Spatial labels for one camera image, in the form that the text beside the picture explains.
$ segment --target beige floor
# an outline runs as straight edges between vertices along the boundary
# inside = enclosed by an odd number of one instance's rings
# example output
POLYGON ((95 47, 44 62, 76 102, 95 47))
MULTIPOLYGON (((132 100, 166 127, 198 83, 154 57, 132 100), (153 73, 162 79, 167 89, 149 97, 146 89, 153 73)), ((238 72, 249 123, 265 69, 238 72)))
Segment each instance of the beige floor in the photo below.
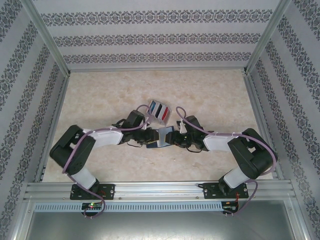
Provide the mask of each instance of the beige floor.
MULTIPOLYGON (((107 127, 151 99, 171 106, 169 125, 176 128, 179 117, 174 109, 182 106, 208 131, 258 129, 240 70, 72 73, 54 143, 70 125, 107 127)), ((100 181, 193 181, 218 180, 237 163, 230 152, 196 154, 176 146, 146 149, 122 144, 95 149, 86 167, 100 181)), ((43 181, 69 182, 61 171, 49 159, 43 181)))

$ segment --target red stripe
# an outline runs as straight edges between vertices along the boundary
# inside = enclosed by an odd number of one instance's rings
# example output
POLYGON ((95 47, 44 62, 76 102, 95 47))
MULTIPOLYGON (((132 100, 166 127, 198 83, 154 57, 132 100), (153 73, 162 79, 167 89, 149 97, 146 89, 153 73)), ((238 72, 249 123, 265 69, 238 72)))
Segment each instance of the red stripe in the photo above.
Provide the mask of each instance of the red stripe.
POLYGON ((162 116, 162 121, 165 119, 167 113, 168 113, 168 107, 166 107, 165 110, 164 110, 164 114, 162 116))

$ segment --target patterned wallpaper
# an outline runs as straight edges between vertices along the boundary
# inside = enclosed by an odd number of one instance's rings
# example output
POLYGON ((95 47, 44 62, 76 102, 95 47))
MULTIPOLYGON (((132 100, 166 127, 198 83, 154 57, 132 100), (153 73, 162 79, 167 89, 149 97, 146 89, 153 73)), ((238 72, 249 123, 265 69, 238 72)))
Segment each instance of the patterned wallpaper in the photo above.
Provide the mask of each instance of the patterned wallpaper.
POLYGON ((0 1, 0 240, 35 180, 64 76, 18 0, 0 1))
POLYGON ((293 0, 251 77, 279 164, 320 239, 320 7, 293 0))
POLYGON ((279 0, 36 0, 71 70, 245 67, 279 0))

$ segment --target perforated metal strip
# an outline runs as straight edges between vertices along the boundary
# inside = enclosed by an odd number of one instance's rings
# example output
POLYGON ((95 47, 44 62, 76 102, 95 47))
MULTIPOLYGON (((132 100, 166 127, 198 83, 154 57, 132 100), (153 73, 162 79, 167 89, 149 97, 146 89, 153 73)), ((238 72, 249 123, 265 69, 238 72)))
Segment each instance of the perforated metal strip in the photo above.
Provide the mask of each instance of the perforated metal strip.
MULTIPOLYGON (((44 202, 35 205, 36 213, 72 213, 81 212, 81 202, 44 202)), ((105 212, 208 212, 222 211, 220 201, 205 202, 108 202, 105 212)))

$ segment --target enclosure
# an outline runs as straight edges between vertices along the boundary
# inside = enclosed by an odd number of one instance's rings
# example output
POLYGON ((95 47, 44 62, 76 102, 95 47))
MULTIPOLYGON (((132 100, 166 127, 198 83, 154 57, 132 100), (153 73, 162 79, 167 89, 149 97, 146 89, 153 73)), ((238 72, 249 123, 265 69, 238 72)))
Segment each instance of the enclosure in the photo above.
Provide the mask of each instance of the enclosure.
POLYGON ((320 239, 319 0, 2 0, 0 239, 320 239), (255 129, 278 156, 241 214, 198 187, 230 152, 126 144, 86 167, 114 184, 84 219, 50 157, 69 126, 110 126, 152 99, 207 131, 255 129))

